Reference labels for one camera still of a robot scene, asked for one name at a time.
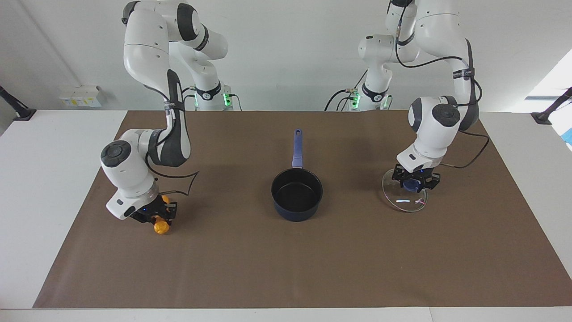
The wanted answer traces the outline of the white wall socket box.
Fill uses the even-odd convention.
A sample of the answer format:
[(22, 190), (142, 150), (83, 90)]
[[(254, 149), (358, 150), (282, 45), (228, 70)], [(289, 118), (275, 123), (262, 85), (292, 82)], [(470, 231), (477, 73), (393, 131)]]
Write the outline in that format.
[(61, 88), (59, 100), (65, 107), (92, 107), (101, 108), (105, 97), (99, 86), (83, 85), (78, 87), (68, 86)]

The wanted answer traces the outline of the yellow toy corn cob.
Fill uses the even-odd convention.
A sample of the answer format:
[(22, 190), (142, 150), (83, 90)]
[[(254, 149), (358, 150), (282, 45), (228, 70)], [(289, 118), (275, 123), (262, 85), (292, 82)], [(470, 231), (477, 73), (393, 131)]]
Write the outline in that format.
[(166, 195), (161, 195), (161, 200), (163, 202), (163, 208), (161, 211), (157, 211), (157, 214), (152, 216), (153, 220), (155, 220), (153, 228), (157, 234), (165, 234), (170, 229), (170, 199)]

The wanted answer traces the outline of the brown table mat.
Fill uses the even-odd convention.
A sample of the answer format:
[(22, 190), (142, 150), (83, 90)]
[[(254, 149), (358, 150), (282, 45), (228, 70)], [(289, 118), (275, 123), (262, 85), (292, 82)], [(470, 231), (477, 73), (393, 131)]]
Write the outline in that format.
[[(381, 188), (413, 142), (405, 111), (188, 112), (199, 171), (160, 236), (105, 208), (99, 171), (34, 308), (572, 306), (572, 280), (494, 144), (466, 169), (439, 167), (420, 212)], [(270, 186), (294, 131), (323, 197), (291, 222)]]

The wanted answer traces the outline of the glass lid purple knob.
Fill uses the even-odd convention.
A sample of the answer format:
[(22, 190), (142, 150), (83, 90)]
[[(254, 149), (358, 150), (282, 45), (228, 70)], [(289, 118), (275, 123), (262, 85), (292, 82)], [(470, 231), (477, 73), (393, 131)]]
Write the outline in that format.
[(407, 179), (402, 186), (399, 181), (392, 179), (394, 171), (387, 171), (381, 181), (382, 191), (385, 198), (392, 206), (403, 212), (418, 212), (428, 202), (426, 189), (418, 190), (421, 182), (415, 179)]

